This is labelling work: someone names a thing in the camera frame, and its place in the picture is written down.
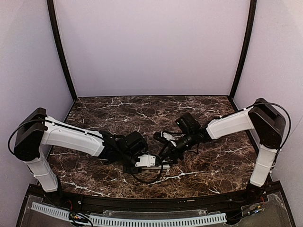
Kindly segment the white remote control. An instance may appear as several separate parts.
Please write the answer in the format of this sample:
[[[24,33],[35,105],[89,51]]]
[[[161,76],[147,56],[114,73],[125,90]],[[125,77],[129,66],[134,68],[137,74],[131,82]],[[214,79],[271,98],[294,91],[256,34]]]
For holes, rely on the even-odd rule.
[[[170,165],[159,165],[159,166],[140,166],[139,167],[141,170],[166,170],[170,169]]]

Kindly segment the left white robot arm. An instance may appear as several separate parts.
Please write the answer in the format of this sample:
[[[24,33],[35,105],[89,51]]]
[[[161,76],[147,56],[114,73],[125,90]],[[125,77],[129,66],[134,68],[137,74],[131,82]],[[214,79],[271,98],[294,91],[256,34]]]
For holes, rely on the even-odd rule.
[[[146,153],[146,140],[136,131],[123,136],[81,129],[48,116],[41,107],[35,109],[11,137],[16,139],[14,147],[9,148],[10,153],[27,165],[45,192],[57,191],[59,180],[41,150],[42,145],[80,151],[109,163],[123,160],[131,171],[156,164],[156,158]]]

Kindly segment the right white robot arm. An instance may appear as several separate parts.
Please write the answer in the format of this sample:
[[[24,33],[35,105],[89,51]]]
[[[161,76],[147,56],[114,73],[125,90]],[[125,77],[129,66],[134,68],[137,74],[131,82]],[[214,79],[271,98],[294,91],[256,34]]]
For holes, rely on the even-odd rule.
[[[161,151],[160,155],[177,163],[183,158],[183,153],[193,146],[240,131],[255,130],[259,137],[259,152],[246,187],[246,196],[252,199],[265,190],[268,174],[290,134],[290,130],[285,129],[291,128],[290,115],[283,116],[278,107],[278,104],[259,98],[252,105],[214,118],[203,126],[190,113],[185,113],[175,121],[181,130],[179,139],[174,138],[174,132],[168,131],[156,132],[153,137],[168,149],[167,152]]]

